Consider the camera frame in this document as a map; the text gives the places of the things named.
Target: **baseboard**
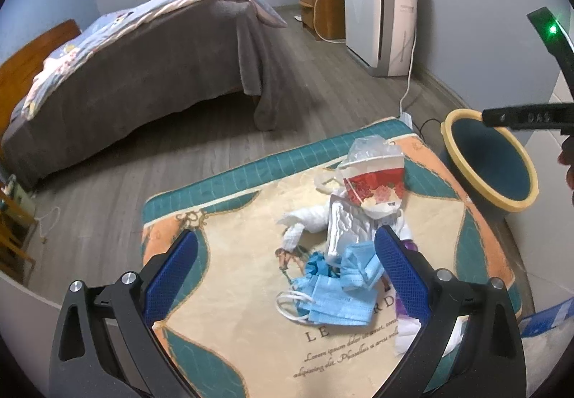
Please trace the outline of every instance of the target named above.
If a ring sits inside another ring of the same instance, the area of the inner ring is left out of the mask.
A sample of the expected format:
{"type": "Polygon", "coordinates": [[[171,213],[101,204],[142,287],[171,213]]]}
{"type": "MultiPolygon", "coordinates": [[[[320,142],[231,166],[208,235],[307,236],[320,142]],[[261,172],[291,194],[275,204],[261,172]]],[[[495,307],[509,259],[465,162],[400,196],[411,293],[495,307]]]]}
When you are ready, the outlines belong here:
{"type": "Polygon", "coordinates": [[[432,72],[430,72],[422,64],[413,63],[413,76],[419,79],[427,88],[431,89],[433,93],[442,99],[445,104],[451,104],[453,109],[456,108],[469,108],[469,105],[454,92],[447,84],[438,79],[432,72]]]}

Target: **wooden chair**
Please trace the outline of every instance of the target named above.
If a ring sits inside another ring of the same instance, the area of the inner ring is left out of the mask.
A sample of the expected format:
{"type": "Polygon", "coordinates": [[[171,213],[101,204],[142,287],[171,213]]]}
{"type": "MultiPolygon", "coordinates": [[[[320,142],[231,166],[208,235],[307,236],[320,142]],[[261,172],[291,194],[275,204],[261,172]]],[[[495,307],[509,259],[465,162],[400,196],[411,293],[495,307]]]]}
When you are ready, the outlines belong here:
{"type": "MultiPolygon", "coordinates": [[[[0,190],[0,201],[3,203],[3,205],[0,207],[0,245],[12,251],[15,255],[21,257],[22,259],[30,262],[32,264],[32,271],[36,265],[36,261],[21,249],[24,242],[20,241],[13,234],[9,226],[6,224],[6,219],[10,218],[15,221],[15,223],[24,228],[30,228],[31,225],[36,224],[36,220],[10,197],[4,194],[2,190],[0,190]]],[[[8,264],[1,260],[0,269],[2,269],[5,274],[11,276],[15,280],[19,281],[22,279],[22,276],[20,276],[14,268],[10,267],[8,264]]]]}

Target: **surgical mask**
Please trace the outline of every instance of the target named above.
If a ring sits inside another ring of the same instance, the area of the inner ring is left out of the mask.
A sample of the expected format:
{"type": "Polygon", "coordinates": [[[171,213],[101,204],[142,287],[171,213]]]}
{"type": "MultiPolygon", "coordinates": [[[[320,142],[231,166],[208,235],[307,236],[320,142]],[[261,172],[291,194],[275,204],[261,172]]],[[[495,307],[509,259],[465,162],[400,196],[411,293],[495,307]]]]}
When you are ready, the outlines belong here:
{"type": "Polygon", "coordinates": [[[377,299],[376,289],[344,291],[340,278],[312,275],[293,281],[297,291],[281,292],[277,310],[290,320],[321,325],[366,326],[371,322],[377,299]],[[295,301],[298,317],[282,309],[281,302],[295,301]]]}
{"type": "Polygon", "coordinates": [[[341,259],[341,286],[345,291],[371,289],[383,276],[383,268],[372,241],[347,246],[341,259]]]}
{"type": "Polygon", "coordinates": [[[325,275],[327,277],[337,276],[321,252],[313,252],[305,264],[305,275],[325,275]]]}

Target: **yellow rim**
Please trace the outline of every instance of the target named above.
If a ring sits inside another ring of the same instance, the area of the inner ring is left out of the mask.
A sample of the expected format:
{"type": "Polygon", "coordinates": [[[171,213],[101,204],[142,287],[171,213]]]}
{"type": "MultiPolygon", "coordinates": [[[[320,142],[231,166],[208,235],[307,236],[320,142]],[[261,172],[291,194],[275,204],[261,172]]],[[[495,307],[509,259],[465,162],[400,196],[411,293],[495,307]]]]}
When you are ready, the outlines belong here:
{"type": "Polygon", "coordinates": [[[497,207],[504,209],[508,212],[521,212],[527,207],[530,207],[536,197],[538,196],[538,176],[536,175],[535,166],[530,160],[526,150],[520,142],[516,139],[514,135],[503,127],[496,127],[495,129],[502,134],[506,140],[515,148],[518,154],[522,157],[526,169],[528,170],[528,175],[530,177],[530,194],[524,200],[513,200],[511,198],[505,197],[498,191],[490,187],[469,165],[466,159],[461,154],[460,150],[455,144],[454,137],[452,136],[452,124],[454,121],[461,120],[463,118],[469,118],[470,120],[482,121],[482,114],[473,109],[455,109],[451,111],[441,124],[440,131],[443,134],[444,145],[447,148],[448,154],[451,156],[452,161],[455,163],[456,167],[460,170],[463,176],[469,181],[469,183],[489,202],[493,203],[497,207]]]}

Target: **red floral packaging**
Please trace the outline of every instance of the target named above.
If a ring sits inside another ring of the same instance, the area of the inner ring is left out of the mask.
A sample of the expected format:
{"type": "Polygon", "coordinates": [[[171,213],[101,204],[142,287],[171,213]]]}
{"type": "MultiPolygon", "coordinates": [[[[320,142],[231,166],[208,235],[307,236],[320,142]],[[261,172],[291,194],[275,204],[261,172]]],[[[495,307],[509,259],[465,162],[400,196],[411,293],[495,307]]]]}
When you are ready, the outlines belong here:
{"type": "Polygon", "coordinates": [[[348,160],[338,167],[349,200],[357,206],[361,206],[364,212],[373,219],[380,219],[395,213],[403,201],[405,192],[405,156],[401,148],[395,144],[389,144],[378,136],[378,151],[371,150],[370,155],[381,153],[378,156],[366,156],[365,153],[351,154],[348,160]]]}

